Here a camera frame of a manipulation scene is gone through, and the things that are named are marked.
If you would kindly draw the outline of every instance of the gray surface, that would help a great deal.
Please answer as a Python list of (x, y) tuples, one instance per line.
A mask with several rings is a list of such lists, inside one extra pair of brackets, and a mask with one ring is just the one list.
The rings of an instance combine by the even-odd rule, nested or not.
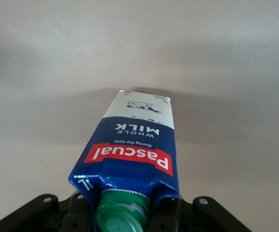
[(120, 89), (171, 97), (187, 201), (279, 231), (279, 1), (0, 1), (0, 219), (74, 192)]

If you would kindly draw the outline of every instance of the metal bolt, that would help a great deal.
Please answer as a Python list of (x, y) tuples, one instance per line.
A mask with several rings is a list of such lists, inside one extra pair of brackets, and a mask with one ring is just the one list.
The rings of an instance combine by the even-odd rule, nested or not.
[(208, 201), (207, 201), (205, 198), (200, 198), (200, 199), (199, 199), (199, 202), (200, 202), (201, 204), (208, 204)]

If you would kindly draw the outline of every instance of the bottle cap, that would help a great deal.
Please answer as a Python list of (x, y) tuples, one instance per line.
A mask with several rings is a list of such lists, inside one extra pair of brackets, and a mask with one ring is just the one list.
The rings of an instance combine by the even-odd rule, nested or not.
[(149, 198), (123, 189), (102, 192), (96, 212), (101, 232), (144, 232), (147, 229)]

